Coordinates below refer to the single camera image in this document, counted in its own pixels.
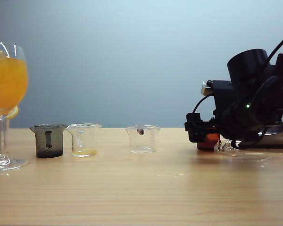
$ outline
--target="empty beaker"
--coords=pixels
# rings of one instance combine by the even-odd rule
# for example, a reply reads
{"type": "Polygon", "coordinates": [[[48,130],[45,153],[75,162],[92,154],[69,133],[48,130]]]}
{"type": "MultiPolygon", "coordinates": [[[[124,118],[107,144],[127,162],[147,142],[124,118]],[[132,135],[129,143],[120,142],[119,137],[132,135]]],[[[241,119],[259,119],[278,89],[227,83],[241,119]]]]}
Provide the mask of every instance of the empty beaker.
{"type": "Polygon", "coordinates": [[[36,137],[38,158],[53,158],[63,154],[63,124],[44,124],[30,127],[36,137]]]}
{"type": "Polygon", "coordinates": [[[66,130],[72,136],[72,155],[86,157],[94,155],[96,148],[96,133],[102,126],[95,123],[71,124],[66,130]]]}
{"type": "Polygon", "coordinates": [[[152,125],[136,125],[125,129],[130,139],[130,151],[133,153],[152,153],[155,151],[155,139],[160,128],[152,125]]]}

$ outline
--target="gray wall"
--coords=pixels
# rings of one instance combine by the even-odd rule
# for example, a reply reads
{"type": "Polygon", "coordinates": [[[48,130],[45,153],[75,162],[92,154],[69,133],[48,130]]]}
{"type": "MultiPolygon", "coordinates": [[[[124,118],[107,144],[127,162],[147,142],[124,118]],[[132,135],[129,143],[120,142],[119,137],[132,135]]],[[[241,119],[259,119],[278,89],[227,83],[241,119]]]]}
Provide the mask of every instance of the gray wall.
{"type": "Polygon", "coordinates": [[[0,40],[24,48],[29,72],[12,127],[183,127],[203,80],[282,39],[283,0],[0,0],[0,40]]]}

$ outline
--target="brown bottle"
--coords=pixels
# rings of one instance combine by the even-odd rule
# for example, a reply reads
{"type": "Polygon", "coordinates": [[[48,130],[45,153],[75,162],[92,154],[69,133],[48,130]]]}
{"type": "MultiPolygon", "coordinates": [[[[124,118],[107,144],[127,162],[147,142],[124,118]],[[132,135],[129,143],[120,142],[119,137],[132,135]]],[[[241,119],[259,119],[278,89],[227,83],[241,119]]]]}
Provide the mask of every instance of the brown bottle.
{"type": "Polygon", "coordinates": [[[213,151],[215,144],[220,139],[219,133],[208,133],[204,142],[197,143],[198,150],[206,150],[206,151],[213,151]]]}

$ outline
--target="black cable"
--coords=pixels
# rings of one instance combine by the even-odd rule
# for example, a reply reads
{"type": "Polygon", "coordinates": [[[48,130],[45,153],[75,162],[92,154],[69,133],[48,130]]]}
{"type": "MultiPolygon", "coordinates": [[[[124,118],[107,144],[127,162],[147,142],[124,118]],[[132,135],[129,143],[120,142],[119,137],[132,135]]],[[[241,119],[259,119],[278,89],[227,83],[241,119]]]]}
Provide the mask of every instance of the black cable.
{"type": "Polygon", "coordinates": [[[206,95],[204,98],[202,98],[197,104],[196,104],[196,106],[195,106],[195,108],[194,108],[194,110],[193,110],[193,112],[192,113],[195,113],[195,111],[196,111],[196,109],[198,108],[198,106],[201,104],[201,102],[202,101],[204,101],[206,98],[208,98],[208,97],[211,97],[213,94],[211,93],[211,94],[209,94],[209,95],[206,95]]]}
{"type": "Polygon", "coordinates": [[[276,48],[271,52],[271,54],[268,56],[266,61],[263,63],[261,70],[259,71],[258,75],[261,75],[261,73],[264,71],[266,66],[268,65],[271,58],[275,55],[275,53],[279,50],[279,48],[283,45],[283,40],[276,46],[276,48]]]}
{"type": "MultiPolygon", "coordinates": [[[[192,114],[195,113],[195,111],[197,110],[197,108],[199,107],[199,105],[202,103],[202,101],[204,101],[205,99],[207,99],[208,97],[211,97],[211,96],[213,96],[213,93],[211,93],[211,94],[209,94],[209,95],[206,95],[204,98],[202,98],[202,99],[196,104],[196,106],[195,106],[195,108],[194,108],[192,114]]],[[[198,126],[198,125],[195,124],[195,122],[194,122],[194,117],[192,117],[192,119],[191,119],[190,122],[193,124],[194,127],[199,128],[199,129],[203,129],[202,127],[200,127],[200,126],[198,126]]]]}
{"type": "Polygon", "coordinates": [[[231,145],[233,148],[236,148],[236,149],[247,149],[247,148],[252,148],[255,144],[257,144],[260,140],[263,139],[264,135],[266,134],[267,130],[268,130],[269,127],[265,127],[264,130],[262,131],[262,135],[259,137],[258,140],[256,140],[254,143],[252,143],[251,145],[247,145],[247,146],[244,146],[244,147],[238,147],[236,145],[236,142],[237,140],[232,140],[231,142],[231,145]]]}

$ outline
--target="glass stem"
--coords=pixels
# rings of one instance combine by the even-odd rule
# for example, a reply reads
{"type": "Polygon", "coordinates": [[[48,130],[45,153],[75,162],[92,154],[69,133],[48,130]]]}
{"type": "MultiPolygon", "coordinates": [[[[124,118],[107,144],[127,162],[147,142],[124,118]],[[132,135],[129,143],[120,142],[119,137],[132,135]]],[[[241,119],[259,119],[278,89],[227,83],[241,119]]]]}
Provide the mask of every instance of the glass stem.
{"type": "Polygon", "coordinates": [[[10,159],[8,157],[8,153],[6,152],[6,115],[0,115],[0,159],[5,161],[5,163],[9,162],[10,159]]]}

